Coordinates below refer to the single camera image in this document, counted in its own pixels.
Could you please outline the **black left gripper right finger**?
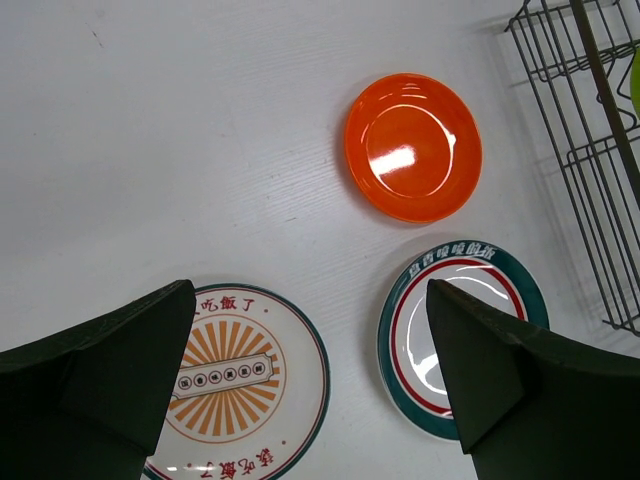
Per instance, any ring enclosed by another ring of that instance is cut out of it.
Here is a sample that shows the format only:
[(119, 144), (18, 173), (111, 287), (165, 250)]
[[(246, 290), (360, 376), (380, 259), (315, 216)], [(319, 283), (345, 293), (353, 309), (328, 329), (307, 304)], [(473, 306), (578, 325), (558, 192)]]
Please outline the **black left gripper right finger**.
[(480, 479), (636, 479), (639, 361), (519, 320), (444, 280), (426, 310)]

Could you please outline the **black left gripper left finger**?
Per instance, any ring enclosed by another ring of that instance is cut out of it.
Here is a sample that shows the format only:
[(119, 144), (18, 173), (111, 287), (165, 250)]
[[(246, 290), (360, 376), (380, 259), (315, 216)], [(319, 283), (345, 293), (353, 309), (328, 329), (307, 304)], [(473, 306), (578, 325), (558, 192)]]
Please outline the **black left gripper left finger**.
[(138, 479), (157, 448), (195, 313), (177, 280), (1, 354), (4, 479)]

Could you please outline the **white plate teal rim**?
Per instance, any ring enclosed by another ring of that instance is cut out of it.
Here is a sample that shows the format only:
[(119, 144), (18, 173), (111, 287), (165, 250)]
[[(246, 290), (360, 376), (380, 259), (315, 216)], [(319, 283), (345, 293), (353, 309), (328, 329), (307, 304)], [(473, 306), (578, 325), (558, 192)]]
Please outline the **white plate teal rim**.
[(427, 284), (438, 279), (538, 327), (547, 329), (549, 317), (529, 270), (494, 244), (456, 239), (421, 253), (404, 268), (380, 314), (376, 343), (381, 378), (409, 422), (433, 437), (456, 441), (426, 307)]

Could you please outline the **white plate orange sunburst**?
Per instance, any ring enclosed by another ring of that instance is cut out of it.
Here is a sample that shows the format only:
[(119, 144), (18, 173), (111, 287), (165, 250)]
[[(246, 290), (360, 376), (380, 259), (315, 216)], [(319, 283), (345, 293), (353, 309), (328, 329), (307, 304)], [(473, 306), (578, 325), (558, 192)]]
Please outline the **white plate orange sunburst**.
[(280, 479), (326, 418), (329, 357), (311, 320), (258, 286), (195, 291), (196, 309), (145, 479)]

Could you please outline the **orange plastic plate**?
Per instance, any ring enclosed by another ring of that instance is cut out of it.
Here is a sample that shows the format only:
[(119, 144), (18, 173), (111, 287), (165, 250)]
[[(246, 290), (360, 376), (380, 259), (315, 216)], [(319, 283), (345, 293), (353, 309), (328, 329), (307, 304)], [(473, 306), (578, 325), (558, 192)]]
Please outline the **orange plastic plate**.
[(460, 210), (483, 165), (467, 105), (444, 83), (416, 73), (367, 86), (346, 116), (343, 144), (358, 190), (382, 213), (409, 223)]

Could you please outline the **green plastic plate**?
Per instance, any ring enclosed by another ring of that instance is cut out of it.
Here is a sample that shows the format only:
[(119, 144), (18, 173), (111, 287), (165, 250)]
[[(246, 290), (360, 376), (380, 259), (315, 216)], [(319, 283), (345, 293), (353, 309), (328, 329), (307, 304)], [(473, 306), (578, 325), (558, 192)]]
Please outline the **green plastic plate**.
[(636, 113), (640, 116), (640, 51), (636, 50), (630, 73), (630, 97)]

